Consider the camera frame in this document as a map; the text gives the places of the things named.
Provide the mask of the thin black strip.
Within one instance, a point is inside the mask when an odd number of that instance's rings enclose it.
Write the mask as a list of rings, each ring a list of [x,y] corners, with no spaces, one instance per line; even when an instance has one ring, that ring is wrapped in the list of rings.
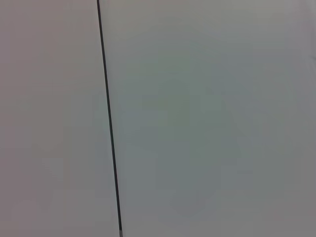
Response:
[[[123,228],[122,228],[122,219],[121,219],[119,183],[118,183],[116,150],[115,150],[115,142],[114,142],[113,122],[112,122],[111,101],[110,101],[110,93],[109,93],[107,63],[106,63],[103,25],[102,25],[102,16],[101,16],[101,0],[96,0],[96,3],[97,3],[98,24],[99,24],[99,32],[100,32],[100,40],[101,40],[101,51],[102,51],[105,91],[106,91],[106,100],[107,100],[107,112],[108,112],[108,121],[109,121],[113,174],[114,174],[114,183],[115,183],[115,197],[116,197],[116,207],[117,207],[117,215],[118,215],[118,233],[119,233],[119,237],[124,237]]]

